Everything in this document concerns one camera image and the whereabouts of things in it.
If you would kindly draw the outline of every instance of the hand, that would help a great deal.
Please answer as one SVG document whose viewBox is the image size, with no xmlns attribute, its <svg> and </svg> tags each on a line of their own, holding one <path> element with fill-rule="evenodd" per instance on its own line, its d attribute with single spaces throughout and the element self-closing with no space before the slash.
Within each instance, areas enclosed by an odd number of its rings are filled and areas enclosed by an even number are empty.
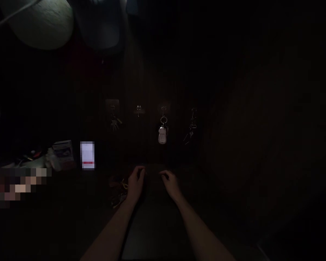
<svg viewBox="0 0 326 261">
<path fill-rule="evenodd" d="M 160 174 L 162 175 L 162 179 L 169 196 L 175 201 L 175 203 L 183 199 L 176 176 L 169 170 L 161 171 Z"/>
<path fill-rule="evenodd" d="M 138 202 L 139 197 L 141 195 L 142 186 L 144 184 L 145 172 L 146 171 L 144 166 L 136 166 L 133 170 L 133 173 L 128 178 L 128 194 L 126 201 L 133 204 L 134 206 Z"/>
</svg>

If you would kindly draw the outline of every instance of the white key fob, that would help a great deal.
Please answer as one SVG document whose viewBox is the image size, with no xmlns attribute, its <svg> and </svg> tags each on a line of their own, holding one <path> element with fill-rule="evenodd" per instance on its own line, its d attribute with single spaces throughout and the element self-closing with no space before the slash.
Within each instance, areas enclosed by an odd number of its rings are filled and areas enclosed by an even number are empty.
<svg viewBox="0 0 326 261">
<path fill-rule="evenodd" d="M 161 126 L 158 130 L 158 142 L 160 144 L 165 144 L 167 142 L 167 129 Z"/>
</svg>

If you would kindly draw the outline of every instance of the forearm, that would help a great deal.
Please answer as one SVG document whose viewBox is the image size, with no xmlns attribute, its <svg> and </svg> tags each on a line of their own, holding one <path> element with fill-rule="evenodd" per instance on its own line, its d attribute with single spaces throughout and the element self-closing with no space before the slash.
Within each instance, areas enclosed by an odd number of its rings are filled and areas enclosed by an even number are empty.
<svg viewBox="0 0 326 261">
<path fill-rule="evenodd" d="M 124 201 L 101 231 L 93 244 L 81 258 L 81 261 L 118 260 L 122 243 L 135 204 Z"/>
<path fill-rule="evenodd" d="M 176 204 L 198 260 L 235 260 L 183 196 L 176 200 Z"/>
</svg>

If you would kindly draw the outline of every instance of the lit screen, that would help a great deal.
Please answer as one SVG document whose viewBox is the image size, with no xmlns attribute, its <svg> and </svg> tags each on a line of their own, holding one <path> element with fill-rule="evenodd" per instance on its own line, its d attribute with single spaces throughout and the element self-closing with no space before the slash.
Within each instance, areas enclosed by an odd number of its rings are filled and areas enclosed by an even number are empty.
<svg viewBox="0 0 326 261">
<path fill-rule="evenodd" d="M 94 143 L 81 141 L 81 160 L 83 169 L 95 169 Z"/>
</svg>

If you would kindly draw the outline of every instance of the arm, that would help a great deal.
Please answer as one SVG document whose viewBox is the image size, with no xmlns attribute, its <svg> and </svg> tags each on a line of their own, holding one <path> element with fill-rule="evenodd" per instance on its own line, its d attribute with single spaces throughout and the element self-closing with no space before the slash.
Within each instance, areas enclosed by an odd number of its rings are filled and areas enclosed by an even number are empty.
<svg viewBox="0 0 326 261">
<path fill-rule="evenodd" d="M 235 261 L 231 253 L 209 230 L 182 195 L 176 176 L 168 170 L 161 171 L 164 185 L 178 206 L 197 260 Z"/>
<path fill-rule="evenodd" d="M 138 178 L 139 169 L 143 169 Z M 106 227 L 82 256 L 81 261 L 118 260 L 130 216 L 139 200 L 145 169 L 136 166 L 128 179 L 128 195 Z"/>
</svg>

